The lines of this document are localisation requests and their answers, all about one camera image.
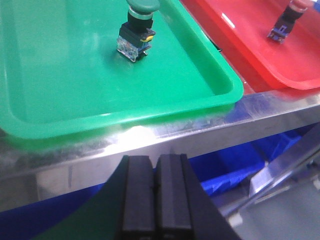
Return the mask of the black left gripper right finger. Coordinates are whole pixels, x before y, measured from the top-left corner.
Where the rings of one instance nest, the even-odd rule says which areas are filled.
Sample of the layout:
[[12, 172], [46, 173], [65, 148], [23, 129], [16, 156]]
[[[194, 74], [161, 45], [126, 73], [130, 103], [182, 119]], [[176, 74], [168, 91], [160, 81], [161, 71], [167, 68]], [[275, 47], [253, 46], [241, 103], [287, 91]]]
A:
[[185, 154], [160, 155], [155, 184], [158, 239], [240, 239], [203, 190]]

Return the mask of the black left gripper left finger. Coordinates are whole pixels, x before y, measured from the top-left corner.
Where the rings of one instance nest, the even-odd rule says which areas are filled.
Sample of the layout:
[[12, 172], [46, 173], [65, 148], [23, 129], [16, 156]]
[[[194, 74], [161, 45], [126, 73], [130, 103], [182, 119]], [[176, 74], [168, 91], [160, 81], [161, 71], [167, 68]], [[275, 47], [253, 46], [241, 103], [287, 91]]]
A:
[[148, 156], [123, 156], [103, 187], [36, 240], [153, 240], [154, 172]]

